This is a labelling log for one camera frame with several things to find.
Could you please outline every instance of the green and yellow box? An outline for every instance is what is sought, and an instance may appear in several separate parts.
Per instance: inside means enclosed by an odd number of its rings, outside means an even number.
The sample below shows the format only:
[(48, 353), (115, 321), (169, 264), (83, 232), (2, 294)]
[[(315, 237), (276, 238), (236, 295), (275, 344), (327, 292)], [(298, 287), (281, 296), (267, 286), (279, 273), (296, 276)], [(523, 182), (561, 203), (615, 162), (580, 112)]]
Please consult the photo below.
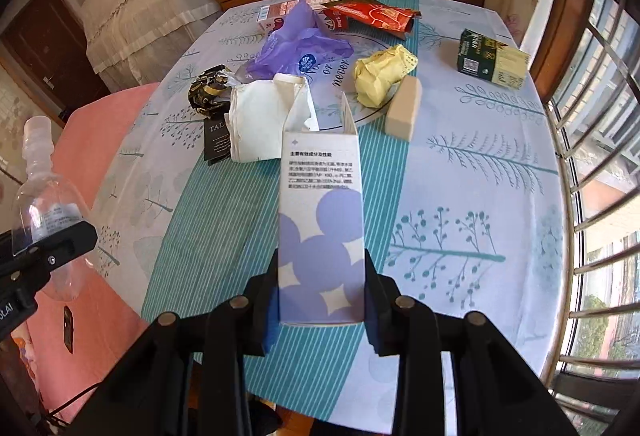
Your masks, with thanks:
[(519, 90), (527, 75), (529, 54), (465, 28), (460, 37), (458, 71)]

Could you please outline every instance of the pink fabric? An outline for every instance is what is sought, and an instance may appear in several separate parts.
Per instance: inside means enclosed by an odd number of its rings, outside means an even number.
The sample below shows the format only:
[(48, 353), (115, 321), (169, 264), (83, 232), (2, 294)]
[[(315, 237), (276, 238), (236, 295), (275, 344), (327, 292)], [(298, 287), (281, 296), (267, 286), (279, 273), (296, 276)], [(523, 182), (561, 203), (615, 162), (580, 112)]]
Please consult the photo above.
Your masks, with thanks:
[[(122, 139), (157, 86), (104, 97), (75, 111), (66, 123), (53, 153), (54, 171), (78, 187), (89, 208)], [(66, 304), (74, 317), (73, 354), (63, 340), (65, 303), (39, 292), (38, 311), (28, 321), (49, 410), (100, 382), (147, 326), (98, 273), (88, 269), (88, 274), (79, 297)], [(62, 417), (70, 421), (87, 398), (62, 411)]]

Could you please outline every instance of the beige block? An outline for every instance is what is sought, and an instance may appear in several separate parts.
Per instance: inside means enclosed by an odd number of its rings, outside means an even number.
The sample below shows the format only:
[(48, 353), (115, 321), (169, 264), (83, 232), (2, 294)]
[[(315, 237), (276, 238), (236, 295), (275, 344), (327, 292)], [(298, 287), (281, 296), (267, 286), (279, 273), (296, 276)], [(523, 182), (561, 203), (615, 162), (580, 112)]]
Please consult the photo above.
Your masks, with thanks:
[(385, 133), (410, 142), (421, 99), (422, 84), (416, 77), (406, 75), (386, 113)]

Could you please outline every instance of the blue round sticker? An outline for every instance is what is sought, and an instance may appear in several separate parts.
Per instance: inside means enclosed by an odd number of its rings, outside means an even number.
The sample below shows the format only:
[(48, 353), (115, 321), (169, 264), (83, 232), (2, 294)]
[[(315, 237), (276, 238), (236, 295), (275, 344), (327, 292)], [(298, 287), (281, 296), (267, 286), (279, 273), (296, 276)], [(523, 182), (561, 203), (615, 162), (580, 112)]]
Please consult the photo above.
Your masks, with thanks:
[(311, 54), (305, 54), (300, 57), (300, 73), (306, 73), (316, 65), (316, 58)]

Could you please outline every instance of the wooden door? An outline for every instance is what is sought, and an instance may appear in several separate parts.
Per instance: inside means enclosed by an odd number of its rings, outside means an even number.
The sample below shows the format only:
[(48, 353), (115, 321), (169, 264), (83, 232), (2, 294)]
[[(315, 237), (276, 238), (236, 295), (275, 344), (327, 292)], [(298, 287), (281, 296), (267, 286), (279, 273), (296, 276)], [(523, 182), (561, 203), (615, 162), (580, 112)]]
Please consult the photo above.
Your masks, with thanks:
[(86, 57), (84, 31), (62, 0), (31, 0), (2, 41), (67, 114), (110, 94)]

